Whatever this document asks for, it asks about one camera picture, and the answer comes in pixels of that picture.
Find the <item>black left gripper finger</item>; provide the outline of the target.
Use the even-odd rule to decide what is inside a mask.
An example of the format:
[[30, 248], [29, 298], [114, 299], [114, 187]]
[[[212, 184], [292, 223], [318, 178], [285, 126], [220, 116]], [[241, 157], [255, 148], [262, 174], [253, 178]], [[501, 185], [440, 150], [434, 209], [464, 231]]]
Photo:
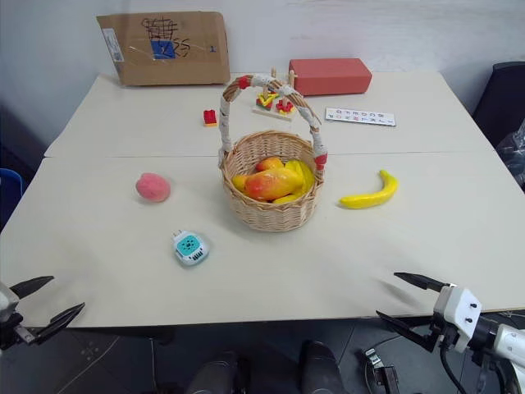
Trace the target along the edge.
[[80, 303], [54, 316], [45, 328], [42, 328], [34, 334], [34, 343], [42, 344], [58, 334], [62, 329], [69, 325], [84, 307], [85, 303]]
[[30, 280], [23, 281], [23, 282], [15, 284], [14, 286], [11, 286], [10, 290], [14, 294], [16, 294], [18, 297], [26, 297], [26, 296], [29, 296], [35, 293], [37, 290], [45, 286], [47, 283], [49, 283], [53, 279], [54, 279], [54, 276], [42, 276], [42, 277], [32, 278]]

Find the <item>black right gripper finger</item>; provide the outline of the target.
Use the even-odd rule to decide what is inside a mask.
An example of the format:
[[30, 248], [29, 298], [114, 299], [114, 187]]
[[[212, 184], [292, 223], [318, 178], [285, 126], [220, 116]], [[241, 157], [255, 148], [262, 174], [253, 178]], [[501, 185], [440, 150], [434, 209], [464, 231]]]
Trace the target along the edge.
[[415, 273], [396, 272], [394, 273], [394, 276], [423, 290], [433, 290], [436, 292], [440, 292], [444, 286], [450, 285], [449, 283], [440, 282], [436, 279], [432, 279], [430, 277]]
[[395, 332], [400, 334], [402, 337], [410, 340], [416, 345], [422, 347], [428, 352], [433, 352], [436, 346], [436, 333], [431, 330], [429, 334], [420, 335], [413, 329], [416, 327], [427, 327], [431, 328], [433, 317], [431, 316], [416, 316], [416, 317], [403, 317], [395, 318], [390, 315], [384, 314], [380, 311], [376, 311], [377, 316], [383, 320], [386, 325], [393, 329]]

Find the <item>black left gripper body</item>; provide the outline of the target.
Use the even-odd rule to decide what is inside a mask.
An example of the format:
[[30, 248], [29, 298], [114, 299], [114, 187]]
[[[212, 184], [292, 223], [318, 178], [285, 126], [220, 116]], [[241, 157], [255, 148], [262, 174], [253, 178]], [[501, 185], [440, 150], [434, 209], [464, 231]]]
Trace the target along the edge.
[[1, 323], [1, 349], [7, 350], [14, 345], [25, 343], [27, 345], [37, 344], [38, 336], [24, 327], [21, 323], [23, 317], [15, 312], [7, 321]]

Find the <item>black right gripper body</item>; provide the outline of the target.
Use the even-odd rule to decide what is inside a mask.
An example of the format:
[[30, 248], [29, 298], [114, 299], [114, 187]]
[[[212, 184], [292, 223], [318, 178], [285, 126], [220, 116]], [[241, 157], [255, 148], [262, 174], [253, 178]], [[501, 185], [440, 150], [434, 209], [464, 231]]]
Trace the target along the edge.
[[446, 350], [462, 350], [461, 347], [458, 347], [461, 332], [456, 314], [455, 308], [433, 308], [430, 325], [431, 343], [428, 348], [429, 351], [434, 351], [436, 346], [443, 341], [446, 342]]

